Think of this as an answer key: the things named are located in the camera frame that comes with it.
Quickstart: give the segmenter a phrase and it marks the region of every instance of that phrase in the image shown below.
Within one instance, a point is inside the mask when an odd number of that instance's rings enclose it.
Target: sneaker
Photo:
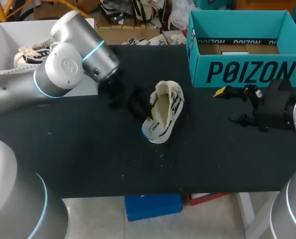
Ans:
[[[127,42],[123,42],[122,45],[148,45],[148,43],[146,38],[137,39],[132,37]]]
[[[183,108],[183,92],[174,81],[160,81],[150,96],[152,119],[147,118],[142,126],[144,136],[152,143],[164,143]]]
[[[170,45],[180,45],[180,44],[186,44],[186,37],[183,35],[183,33],[179,35],[172,35],[170,37]]]
[[[49,55],[52,50],[52,40],[33,45],[31,48],[20,47],[14,56],[14,67],[27,65],[39,65]]]

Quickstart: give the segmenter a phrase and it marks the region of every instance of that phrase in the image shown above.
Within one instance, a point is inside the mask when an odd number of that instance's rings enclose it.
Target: tiled floor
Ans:
[[[233,194],[196,206],[185,205],[178,214],[135,222],[127,220],[123,197],[64,201],[71,215],[69,239],[244,239]]]

